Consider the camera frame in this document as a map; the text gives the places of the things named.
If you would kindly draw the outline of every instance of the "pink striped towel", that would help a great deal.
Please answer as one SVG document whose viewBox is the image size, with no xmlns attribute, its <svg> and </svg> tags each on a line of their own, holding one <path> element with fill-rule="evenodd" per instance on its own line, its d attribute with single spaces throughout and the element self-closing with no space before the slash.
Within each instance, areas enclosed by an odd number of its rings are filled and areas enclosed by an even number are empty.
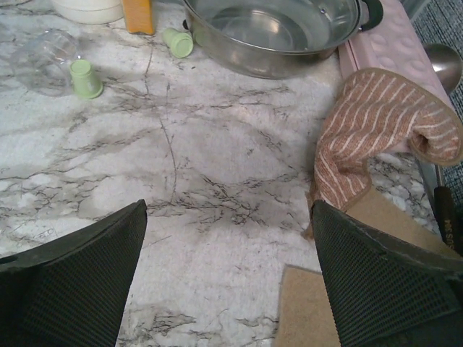
<svg viewBox="0 0 463 347">
<path fill-rule="evenodd" d="M 346 211 L 371 188 L 367 159 L 403 140 L 420 159 L 442 166 L 463 158 L 463 125 L 455 112 L 419 85 L 382 69 L 345 82 L 323 124 L 307 196 Z"/>
</svg>

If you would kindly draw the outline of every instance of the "cardboard piece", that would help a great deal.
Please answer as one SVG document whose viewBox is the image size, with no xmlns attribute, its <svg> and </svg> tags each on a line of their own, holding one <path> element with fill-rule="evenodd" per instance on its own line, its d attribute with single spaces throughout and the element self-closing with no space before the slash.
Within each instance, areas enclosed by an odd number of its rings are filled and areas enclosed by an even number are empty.
<svg viewBox="0 0 463 347">
<path fill-rule="evenodd" d="M 338 333 L 320 273 L 287 267 L 274 347 L 337 347 Z"/>
<path fill-rule="evenodd" d="M 371 189 L 347 214 L 360 222 L 429 251 L 460 256 L 437 236 Z M 340 346 L 323 277 L 288 267 L 280 295 L 280 325 L 274 347 Z"/>
</svg>

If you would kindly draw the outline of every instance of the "clear plastic cup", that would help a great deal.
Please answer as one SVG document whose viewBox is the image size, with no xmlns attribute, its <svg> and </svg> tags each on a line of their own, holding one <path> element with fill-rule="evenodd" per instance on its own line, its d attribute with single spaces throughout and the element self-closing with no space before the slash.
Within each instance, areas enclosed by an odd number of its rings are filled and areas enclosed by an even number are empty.
<svg viewBox="0 0 463 347">
<path fill-rule="evenodd" d="M 62 96 L 72 92 L 69 65 L 79 58 L 77 39 L 53 29 L 15 51 L 9 63 L 15 77 L 29 90 Z"/>
</svg>

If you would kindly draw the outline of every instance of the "light green cap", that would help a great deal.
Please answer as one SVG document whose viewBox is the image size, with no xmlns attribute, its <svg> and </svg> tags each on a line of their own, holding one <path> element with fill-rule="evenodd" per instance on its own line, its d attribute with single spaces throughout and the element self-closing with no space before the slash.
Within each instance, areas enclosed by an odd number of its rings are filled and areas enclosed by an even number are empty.
<svg viewBox="0 0 463 347">
<path fill-rule="evenodd" d="M 185 58 L 193 51 L 193 38 L 190 33 L 181 33 L 168 27 L 163 31 L 162 38 L 176 58 Z"/>
<path fill-rule="evenodd" d="M 73 61 L 69 67 L 74 93 L 81 98 L 94 99 L 103 92 L 103 83 L 92 68 L 92 64 L 84 59 Z"/>
</svg>

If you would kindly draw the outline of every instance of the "pot handle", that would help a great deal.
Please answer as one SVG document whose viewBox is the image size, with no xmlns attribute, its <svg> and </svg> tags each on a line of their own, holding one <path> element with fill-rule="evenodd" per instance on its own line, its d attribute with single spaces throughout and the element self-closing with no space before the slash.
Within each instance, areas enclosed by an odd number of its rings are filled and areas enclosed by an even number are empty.
<svg viewBox="0 0 463 347">
<path fill-rule="evenodd" d="M 368 8 L 368 22 L 360 27 L 361 31 L 367 31 L 377 27 L 384 17 L 383 5 L 380 0 L 362 0 Z"/>
</svg>

